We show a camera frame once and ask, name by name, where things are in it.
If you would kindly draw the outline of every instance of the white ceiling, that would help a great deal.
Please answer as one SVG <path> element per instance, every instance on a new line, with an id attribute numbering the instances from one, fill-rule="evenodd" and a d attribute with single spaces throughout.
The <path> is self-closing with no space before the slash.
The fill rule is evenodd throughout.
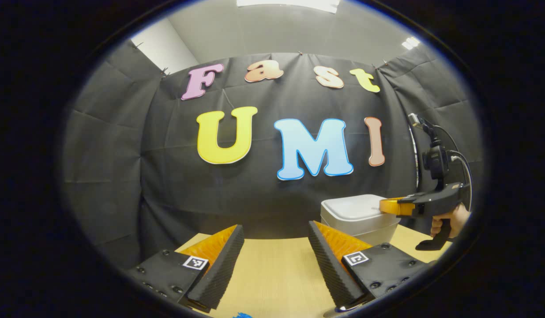
<path id="1" fill-rule="evenodd" d="M 413 34 L 371 8 L 342 0 L 337 13 L 285 5 L 237 7 L 202 0 L 168 20 L 199 63 L 254 53 L 298 52 L 374 64 L 407 51 Z"/>

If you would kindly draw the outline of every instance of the blue letter m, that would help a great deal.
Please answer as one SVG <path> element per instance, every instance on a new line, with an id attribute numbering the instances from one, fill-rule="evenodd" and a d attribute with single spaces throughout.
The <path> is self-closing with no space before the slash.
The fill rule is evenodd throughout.
<path id="1" fill-rule="evenodd" d="M 327 153 L 326 175 L 345 175 L 353 172 L 349 163 L 343 129 L 345 122 L 340 119 L 325 119 L 321 123 L 317 138 L 298 119 L 281 119 L 274 128 L 282 135 L 282 169 L 276 174 L 281 180 L 301 179 L 304 170 L 298 166 L 298 153 L 313 176 L 319 173 L 321 162 Z"/>

